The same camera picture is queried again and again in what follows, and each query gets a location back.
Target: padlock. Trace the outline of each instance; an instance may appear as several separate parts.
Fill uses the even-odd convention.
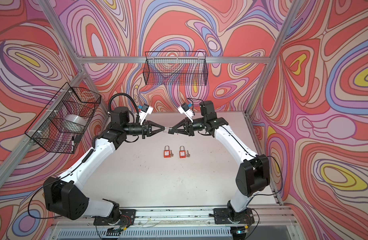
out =
[[[169,146],[168,145],[165,146],[164,147],[164,157],[172,157],[172,156],[173,156],[173,154],[171,155],[171,150],[169,150]]]
[[[185,158],[185,148],[184,146],[180,147],[180,158]]]

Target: psychedelic wall pattern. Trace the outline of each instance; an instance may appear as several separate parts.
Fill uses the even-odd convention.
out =
[[[289,5],[277,0],[77,0],[56,2],[54,10],[82,56],[197,50],[208,56],[268,56]],[[219,111],[244,111],[262,68],[209,64],[206,87],[165,87],[145,86],[143,64],[86,64],[105,101],[125,92],[157,111],[176,111],[187,97],[212,100]],[[114,101],[130,107],[125,98]]]
[[[0,164],[32,120],[76,68],[36,0],[0,2]],[[47,153],[34,145],[0,189],[0,239],[41,239],[52,220],[26,213],[29,197],[44,179],[70,167],[104,125],[99,109],[75,154]],[[44,197],[36,195],[31,214],[48,217]]]
[[[306,239],[368,240],[368,1],[307,0],[250,118]]]

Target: black wire basket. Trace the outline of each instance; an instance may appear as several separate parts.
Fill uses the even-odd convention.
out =
[[[206,86],[208,67],[204,51],[148,51],[145,56],[146,85]]]
[[[52,100],[62,98],[45,121],[35,130],[29,130],[36,119],[46,114],[43,111],[27,128],[25,134],[47,152],[75,153],[97,107],[101,95],[86,88],[64,86]]]

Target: black cable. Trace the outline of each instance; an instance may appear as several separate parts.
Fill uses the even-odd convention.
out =
[[[131,111],[128,110],[128,112],[132,115],[133,123],[135,123],[135,116],[133,115],[133,113]]]
[[[277,192],[275,192],[275,193],[273,193],[273,194],[256,194],[255,196],[272,196],[272,195],[276,195],[276,194],[278,194],[279,192],[281,192],[281,190],[282,190],[282,187],[284,186],[284,180],[282,179],[282,171],[281,171],[281,168],[280,168],[280,165],[278,164],[278,162],[276,161],[276,159],[273,157],[273,156],[267,156],[267,157],[272,157],[273,158],[273,160],[276,162],[276,164],[277,164],[277,166],[278,166],[278,168],[279,168],[279,170],[280,170],[280,176],[281,176],[281,187],[280,187],[280,189],[277,191]]]
[[[137,136],[136,140],[134,140],[132,142],[136,142],[138,139],[139,139],[139,136]],[[124,140],[124,142],[130,142],[130,141]]]
[[[97,226],[96,226],[96,225],[95,225],[95,228],[96,228],[97,235],[99,236],[99,238],[100,238],[101,240],[103,240],[103,239],[101,238],[100,234],[99,234],[99,231],[97,230]]]
[[[82,163],[84,163],[90,156],[91,156],[91,154],[92,154],[92,152],[94,152],[94,149],[95,149],[95,141],[96,141],[96,139],[98,138],[98,135],[97,136],[95,136],[95,137],[93,137],[92,138],[92,147],[93,147],[93,149],[91,149],[90,151],[89,151],[89,153],[84,157],[84,159],[81,161],[81,163],[77,166],[77,167],[75,167],[75,169],[74,170],[72,170],[71,171],[71,173],[73,173],[76,169],[78,169],[79,167],[80,167],[80,165],[82,164]],[[27,213],[28,213],[28,216],[30,216],[30,217],[32,217],[32,218],[36,218],[36,219],[50,219],[50,218],[56,218],[56,217],[61,217],[61,215],[60,216],[54,216],[54,217],[35,217],[35,216],[33,216],[33,215],[31,215],[30,213],[29,213],[29,206],[31,205],[31,202],[32,202],[32,199],[34,199],[34,197],[35,197],[35,195],[40,191],[40,190],[42,190],[45,186],[48,186],[48,185],[51,185],[51,184],[53,184],[53,183],[55,183],[55,182],[57,182],[57,181],[59,181],[59,180],[62,180],[63,178],[65,178],[65,177],[67,177],[67,176],[69,176],[71,173],[69,173],[69,174],[67,174],[67,175],[65,175],[64,177],[62,177],[62,178],[59,178],[59,179],[57,179],[56,181],[53,181],[53,182],[50,182],[50,183],[48,183],[48,184],[46,184],[46,185],[43,185],[43,186],[41,186],[33,195],[32,195],[32,197],[31,197],[31,199],[29,200],[29,202],[28,202],[28,207],[27,207]]]
[[[256,228],[258,226],[258,223],[260,222],[260,215],[258,215],[258,212],[256,210],[254,210],[254,209],[252,209],[252,210],[256,212],[256,214],[258,216],[258,221],[257,221],[256,227],[252,230],[252,232],[245,239],[247,239],[248,237],[250,237],[253,234],[253,232],[256,230]]]
[[[192,102],[192,112],[193,112],[193,116],[196,115],[195,111],[193,111],[193,108],[195,107],[195,104],[193,103],[193,100],[191,98],[187,98]]]
[[[92,138],[92,149],[87,153],[87,155],[83,158],[83,160],[81,161],[81,163],[80,164],[82,164],[83,162],[86,162],[87,160],[88,160],[88,158],[92,155],[92,153],[95,151],[95,141],[96,141],[96,139],[99,137],[99,135],[96,135],[95,137],[93,137]]]
[[[253,158],[258,158],[258,159],[263,159],[263,158],[265,158],[265,157],[255,157],[255,156],[252,156],[251,154],[249,154],[248,153],[248,151],[246,151],[245,150],[245,148],[240,144],[240,142],[239,141],[237,141],[237,139],[225,128],[225,127],[223,127],[223,126],[221,126],[222,128],[224,128],[225,129],[225,131],[227,131],[228,133],[229,133],[229,135],[230,136],[232,136],[233,137],[233,139],[240,145],[240,147],[242,148],[242,149],[244,149],[244,151],[249,155],[249,156],[251,156],[251,157],[253,157]],[[282,179],[282,171],[281,171],[281,168],[280,168],[280,165],[278,164],[278,162],[276,161],[276,159],[273,157],[273,156],[267,156],[267,157],[272,157],[273,158],[273,160],[276,162],[276,164],[277,164],[277,166],[278,166],[278,168],[279,168],[279,170],[280,170],[280,175],[281,175],[281,188],[280,188],[280,190],[278,190],[277,192],[275,192],[275,193],[273,193],[273,194],[256,194],[256,195],[254,195],[254,196],[272,196],[272,195],[276,195],[276,194],[278,194],[279,192],[281,192],[281,190],[282,190],[282,187],[283,187],[283,183],[284,183],[284,180]]]
[[[211,135],[210,135],[210,133],[208,133],[208,134],[200,133],[200,131],[199,131],[199,130],[197,130],[197,132],[198,132],[199,134],[203,135],[203,136],[211,136]]]
[[[41,188],[39,188],[33,195],[32,195],[32,197],[31,197],[31,199],[29,200],[29,202],[28,202],[28,207],[27,207],[27,213],[28,213],[28,216],[30,216],[31,218],[36,218],[36,219],[50,219],[50,218],[56,218],[56,217],[61,217],[61,215],[60,216],[54,216],[54,217],[35,217],[35,216],[33,216],[33,215],[31,215],[30,213],[29,213],[29,206],[31,205],[31,201],[32,201],[32,199],[34,199],[34,196],[41,190],[41,189],[43,189],[45,186],[48,186],[48,185],[50,185],[50,184],[53,184],[53,183],[55,183],[55,182],[57,182],[57,181],[59,181],[59,180],[62,180],[63,178],[65,178],[65,177],[67,177],[67,176],[69,176],[69,174],[68,175],[65,175],[64,177],[62,177],[62,178],[59,178],[58,180],[56,180],[56,181],[53,181],[53,182],[50,182],[50,183],[48,183],[48,184],[46,184],[46,185],[44,185],[44,186],[42,186]]]
[[[192,102],[192,112],[193,112],[193,116],[195,116],[196,115],[195,111],[193,111],[193,108],[195,107],[195,104],[193,103],[193,100],[200,100],[201,102],[203,102],[203,104],[204,104],[204,101],[202,99],[198,99],[198,98],[186,98],[186,99],[191,100],[191,102]]]
[[[114,94],[111,98],[110,98],[110,100],[109,100],[109,102],[108,102],[108,112],[110,113],[111,111],[112,111],[112,107],[111,107],[111,104],[112,104],[112,100],[115,98],[115,97],[117,97],[117,96],[126,96],[127,98],[129,98],[130,100],[131,100],[131,103],[133,104],[133,107],[135,108],[135,110],[136,110],[136,122],[139,122],[139,110],[138,110],[138,108],[137,108],[137,105],[136,105],[136,103],[135,103],[135,101],[134,101],[134,99],[131,97],[131,96],[129,96],[128,94],[126,94],[126,93],[116,93],[116,94]]]

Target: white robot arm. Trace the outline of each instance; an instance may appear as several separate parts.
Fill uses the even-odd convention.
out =
[[[145,115],[151,107],[145,108]],[[95,200],[87,198],[81,191],[92,173],[100,164],[112,154],[127,135],[142,135],[150,137],[164,130],[165,127],[151,121],[143,124],[129,123],[128,108],[117,107],[111,111],[111,122],[103,133],[94,138],[92,147],[69,169],[59,175],[58,178],[49,177],[44,182],[44,197],[46,208],[49,211],[75,220],[81,216],[100,216],[109,224],[119,221],[119,205],[110,200]],[[232,131],[224,118],[217,118],[213,103],[205,101],[201,105],[202,118],[185,118],[175,127],[169,129],[169,133],[182,133],[189,136],[194,131],[205,129],[209,135],[219,140],[233,156],[239,171],[236,177],[238,191],[228,202],[231,222],[236,223],[239,217],[246,215],[247,205],[252,197],[269,185],[269,161],[262,155],[249,149]],[[152,131],[152,126],[159,129]]]

